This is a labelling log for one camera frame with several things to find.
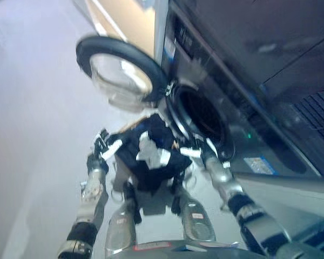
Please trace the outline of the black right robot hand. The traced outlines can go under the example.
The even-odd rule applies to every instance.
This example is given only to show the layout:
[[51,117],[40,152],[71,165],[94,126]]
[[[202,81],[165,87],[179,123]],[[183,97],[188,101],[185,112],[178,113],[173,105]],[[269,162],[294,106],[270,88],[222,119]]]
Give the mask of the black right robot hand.
[[199,135],[194,137],[192,147],[182,146],[179,148],[179,152],[190,158],[201,159],[203,162],[208,158],[218,158],[218,152],[212,140]]

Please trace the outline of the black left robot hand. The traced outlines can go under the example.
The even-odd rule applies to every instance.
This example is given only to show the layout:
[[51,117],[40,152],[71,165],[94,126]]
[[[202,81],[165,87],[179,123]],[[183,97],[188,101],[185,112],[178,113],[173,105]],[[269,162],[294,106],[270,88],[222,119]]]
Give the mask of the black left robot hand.
[[93,153],[95,156],[108,161],[124,144],[124,137],[121,133],[110,134],[103,128],[94,138]]

